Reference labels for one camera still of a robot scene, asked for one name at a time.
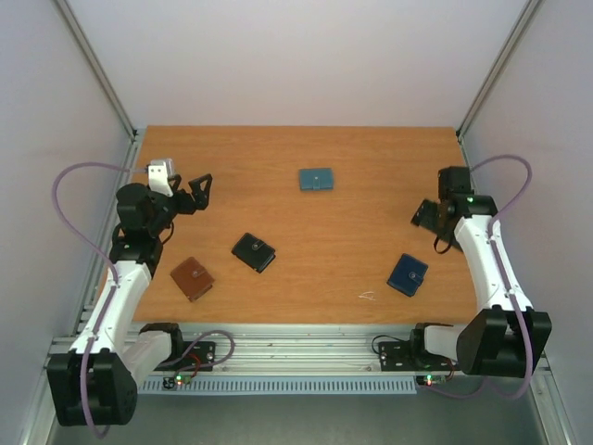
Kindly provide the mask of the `right small circuit board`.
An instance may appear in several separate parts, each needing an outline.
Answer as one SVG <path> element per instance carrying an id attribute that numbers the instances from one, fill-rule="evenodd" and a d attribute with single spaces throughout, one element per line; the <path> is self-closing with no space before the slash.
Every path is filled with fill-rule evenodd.
<path id="1" fill-rule="evenodd" d="M 448 377 L 446 375 L 427 374 L 416 376 L 416 383 L 422 387 L 434 387 L 437 385 L 445 384 L 447 382 Z"/>

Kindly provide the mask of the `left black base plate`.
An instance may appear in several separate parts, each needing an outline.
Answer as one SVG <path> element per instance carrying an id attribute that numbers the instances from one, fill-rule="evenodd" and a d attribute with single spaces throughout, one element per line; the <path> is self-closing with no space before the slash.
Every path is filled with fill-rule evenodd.
<path id="1" fill-rule="evenodd" d="M 188 368 L 193 371 L 199 364 L 199 371 L 211 372 L 211 364 L 217 358 L 216 343 L 214 341 L 199 341 L 189 352 L 175 365 L 176 370 Z"/>

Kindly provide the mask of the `right aluminium corner post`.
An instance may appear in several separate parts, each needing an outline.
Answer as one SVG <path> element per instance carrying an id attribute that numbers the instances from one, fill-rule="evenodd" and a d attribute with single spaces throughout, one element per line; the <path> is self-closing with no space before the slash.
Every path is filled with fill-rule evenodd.
<path id="1" fill-rule="evenodd" d="M 461 144 L 464 136 L 468 133 L 473 122 L 477 118 L 483 105 L 495 88 L 499 78 L 511 61 L 511 58 L 523 40 L 527 30 L 534 21 L 539 9 L 543 6 L 543 0 L 528 0 L 524 3 L 517 19 L 506 37 L 502 47 L 499 49 L 487 75 L 479 87 L 468 111 L 465 113 L 460 126 L 456 131 L 458 142 Z"/>

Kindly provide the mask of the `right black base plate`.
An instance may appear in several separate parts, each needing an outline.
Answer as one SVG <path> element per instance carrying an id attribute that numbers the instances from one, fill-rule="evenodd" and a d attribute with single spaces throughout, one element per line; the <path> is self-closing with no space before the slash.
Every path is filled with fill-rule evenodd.
<path id="1" fill-rule="evenodd" d="M 412 359 L 409 341 L 382 341 L 377 346 L 382 372 L 415 372 L 417 363 Z"/>

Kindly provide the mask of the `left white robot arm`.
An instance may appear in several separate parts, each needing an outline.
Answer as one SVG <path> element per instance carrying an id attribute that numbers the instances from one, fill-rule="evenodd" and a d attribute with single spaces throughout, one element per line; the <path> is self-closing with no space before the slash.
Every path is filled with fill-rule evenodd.
<path id="1" fill-rule="evenodd" d="M 54 354 L 47 378 L 62 426 L 122 426 L 132 419 L 138 388 L 160 365 L 181 366 L 187 347 L 177 324 L 149 324 L 125 345 L 136 307 L 156 273 L 161 233 L 176 216 L 205 210 L 212 176 L 181 189 L 181 177 L 154 169 L 148 184 L 131 183 L 117 194 L 120 222 L 112 233 L 107 280 L 87 325 L 69 350 Z"/>

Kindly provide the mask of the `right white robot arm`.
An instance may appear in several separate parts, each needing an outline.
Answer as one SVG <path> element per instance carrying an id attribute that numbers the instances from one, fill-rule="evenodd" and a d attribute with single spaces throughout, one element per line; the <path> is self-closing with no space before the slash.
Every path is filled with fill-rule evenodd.
<path id="1" fill-rule="evenodd" d="M 409 355 L 420 367 L 450 360 L 466 375 L 527 378 L 552 329 L 549 315 L 536 311 L 506 253 L 498 208 L 478 195 L 467 167 L 438 173 L 438 200 L 429 204 L 437 240 L 454 241 L 467 261 L 478 309 L 465 326 L 418 323 Z"/>

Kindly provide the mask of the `left small circuit board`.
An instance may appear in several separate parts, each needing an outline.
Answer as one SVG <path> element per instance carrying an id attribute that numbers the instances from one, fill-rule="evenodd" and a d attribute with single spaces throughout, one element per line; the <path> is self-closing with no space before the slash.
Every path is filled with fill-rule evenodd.
<path id="1" fill-rule="evenodd" d="M 173 377 L 164 377 L 162 380 L 162 387 L 165 390 L 173 390 L 189 385 L 193 378 L 190 375 L 175 375 Z"/>

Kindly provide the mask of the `left aluminium corner post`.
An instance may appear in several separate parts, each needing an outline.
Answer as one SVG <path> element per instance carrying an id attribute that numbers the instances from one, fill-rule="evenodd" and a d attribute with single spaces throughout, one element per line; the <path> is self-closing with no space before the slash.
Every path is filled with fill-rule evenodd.
<path id="1" fill-rule="evenodd" d="M 115 88 L 109 80 L 89 38 L 82 28 L 81 23 L 78 21 L 72 6 L 67 0 L 53 0 L 52 4 L 56 7 L 58 14 L 63 19 L 70 35 L 79 47 L 82 56 L 95 77 L 100 89 L 116 113 L 124 132 L 129 136 L 130 140 L 133 141 L 137 135 L 137 130 L 132 124 L 132 120 L 125 110 L 125 107 L 122 105 Z"/>

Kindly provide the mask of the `aluminium corner post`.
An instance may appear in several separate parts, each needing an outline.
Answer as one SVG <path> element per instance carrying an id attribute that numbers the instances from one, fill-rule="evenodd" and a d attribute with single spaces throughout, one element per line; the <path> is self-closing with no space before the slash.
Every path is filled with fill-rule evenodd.
<path id="1" fill-rule="evenodd" d="M 100 89 L 116 113 L 124 132 L 129 136 L 130 140 L 133 141 L 137 135 L 137 130 L 132 124 L 132 120 L 125 110 L 125 107 L 122 105 L 115 88 L 109 80 L 89 38 L 82 28 L 81 23 L 78 21 L 72 6 L 67 0 L 53 0 L 52 4 L 56 7 L 58 14 L 63 19 L 70 35 L 79 47 L 82 56 L 95 77 Z"/>
<path id="2" fill-rule="evenodd" d="M 468 111 L 465 113 L 460 126 L 456 131 L 458 142 L 461 144 L 464 136 L 468 133 L 473 122 L 477 118 L 483 105 L 495 88 L 499 78 L 511 61 L 511 58 L 523 40 L 527 30 L 534 21 L 539 9 L 543 6 L 543 0 L 528 0 L 524 3 L 517 19 L 506 37 L 502 47 L 499 49 L 487 75 L 479 87 Z"/>

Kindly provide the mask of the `aluminium rail base frame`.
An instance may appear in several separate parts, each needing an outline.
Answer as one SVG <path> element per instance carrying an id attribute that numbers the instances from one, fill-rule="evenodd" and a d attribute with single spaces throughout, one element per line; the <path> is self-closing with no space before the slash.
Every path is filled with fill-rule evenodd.
<path id="1" fill-rule="evenodd" d="M 382 341 L 400 341 L 402 325 L 387 324 L 133 324 L 110 327 L 96 337 L 93 352 L 106 350 L 116 356 L 139 381 L 158 373 L 330 376 L 378 374 L 377 346 Z M 214 341 L 217 358 L 212 371 L 175 365 L 199 341 Z M 445 360 L 418 365 L 402 375 L 445 373 Z"/>

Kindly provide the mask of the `teal card holder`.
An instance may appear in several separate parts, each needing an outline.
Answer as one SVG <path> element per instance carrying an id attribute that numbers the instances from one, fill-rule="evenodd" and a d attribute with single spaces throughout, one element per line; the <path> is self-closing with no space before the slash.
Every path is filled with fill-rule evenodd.
<path id="1" fill-rule="evenodd" d="M 331 168 L 300 169 L 298 171 L 301 191 L 327 191 L 334 189 L 334 173 Z"/>

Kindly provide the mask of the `black card holder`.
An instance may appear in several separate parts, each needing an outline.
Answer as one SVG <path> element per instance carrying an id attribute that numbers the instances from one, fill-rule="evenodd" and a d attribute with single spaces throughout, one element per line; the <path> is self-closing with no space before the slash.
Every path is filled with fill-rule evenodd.
<path id="1" fill-rule="evenodd" d="M 244 233 L 231 252 L 257 273 L 262 273 L 276 257 L 273 247 L 250 233 Z"/>

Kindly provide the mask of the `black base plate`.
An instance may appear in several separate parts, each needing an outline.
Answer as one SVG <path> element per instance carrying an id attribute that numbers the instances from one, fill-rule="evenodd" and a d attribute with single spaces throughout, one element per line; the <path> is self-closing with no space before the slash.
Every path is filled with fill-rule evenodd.
<path id="1" fill-rule="evenodd" d="M 189 352 L 175 365 L 176 370 L 188 368 L 193 371 L 199 364 L 199 371 L 211 372 L 211 364 L 217 358 L 216 343 L 214 341 L 199 341 Z"/>
<path id="2" fill-rule="evenodd" d="M 377 346 L 382 372 L 415 372 L 417 363 L 412 359 L 409 341 L 382 341 Z"/>

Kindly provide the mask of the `brown card holder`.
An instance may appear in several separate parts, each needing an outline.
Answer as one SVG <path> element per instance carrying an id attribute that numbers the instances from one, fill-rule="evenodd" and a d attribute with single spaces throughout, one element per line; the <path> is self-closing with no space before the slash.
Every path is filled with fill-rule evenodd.
<path id="1" fill-rule="evenodd" d="M 190 302 L 204 296 L 214 285 L 215 279 L 194 257 L 189 257 L 170 272 L 170 277 Z"/>

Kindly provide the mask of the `dark blue card holder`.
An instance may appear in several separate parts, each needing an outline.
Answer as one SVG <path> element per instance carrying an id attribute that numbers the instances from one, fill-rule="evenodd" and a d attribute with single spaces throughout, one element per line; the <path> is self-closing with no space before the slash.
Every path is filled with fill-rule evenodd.
<path id="1" fill-rule="evenodd" d="M 402 254 L 386 283 L 411 298 L 423 284 L 428 265 L 409 254 Z"/>

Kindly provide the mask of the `small circuit board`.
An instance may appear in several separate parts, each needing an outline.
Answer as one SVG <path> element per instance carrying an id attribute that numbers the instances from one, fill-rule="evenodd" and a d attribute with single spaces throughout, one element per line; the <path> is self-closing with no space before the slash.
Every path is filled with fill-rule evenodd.
<path id="1" fill-rule="evenodd" d="M 162 387 L 165 390 L 173 390 L 189 385 L 193 378 L 190 375 L 175 375 L 173 377 L 164 377 L 162 380 Z"/>
<path id="2" fill-rule="evenodd" d="M 422 387 L 434 387 L 437 385 L 445 384 L 447 382 L 448 377 L 446 375 L 427 374 L 416 376 L 416 383 Z"/>

